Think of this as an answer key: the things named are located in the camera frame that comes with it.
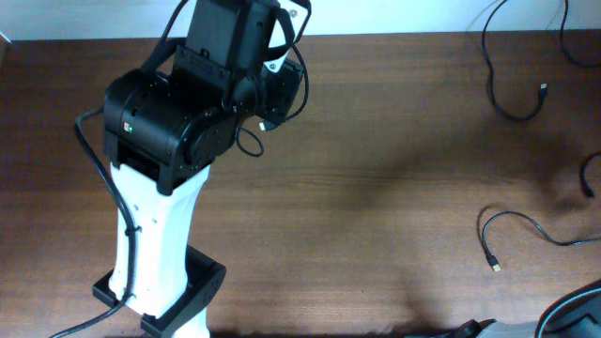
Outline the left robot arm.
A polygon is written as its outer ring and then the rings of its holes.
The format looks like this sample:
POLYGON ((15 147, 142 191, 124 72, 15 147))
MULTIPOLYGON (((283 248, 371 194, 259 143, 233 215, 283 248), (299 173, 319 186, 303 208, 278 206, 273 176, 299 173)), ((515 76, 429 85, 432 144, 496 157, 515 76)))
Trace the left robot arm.
POLYGON ((307 77, 287 55, 311 13, 307 1, 201 0, 185 37, 162 37, 106 90, 116 263, 93 293, 133 309, 153 337, 209 334, 207 308, 226 270, 189 242, 196 199, 247 119, 258 116, 265 131, 289 119, 307 77))

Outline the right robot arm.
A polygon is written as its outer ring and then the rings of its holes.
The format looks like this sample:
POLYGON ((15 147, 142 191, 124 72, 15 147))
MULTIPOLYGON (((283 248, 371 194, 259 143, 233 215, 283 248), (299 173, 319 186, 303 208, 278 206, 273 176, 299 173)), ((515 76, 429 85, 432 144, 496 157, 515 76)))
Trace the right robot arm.
POLYGON ((600 338, 600 280, 551 302, 543 312, 521 322, 470 320, 445 333, 452 338, 600 338))

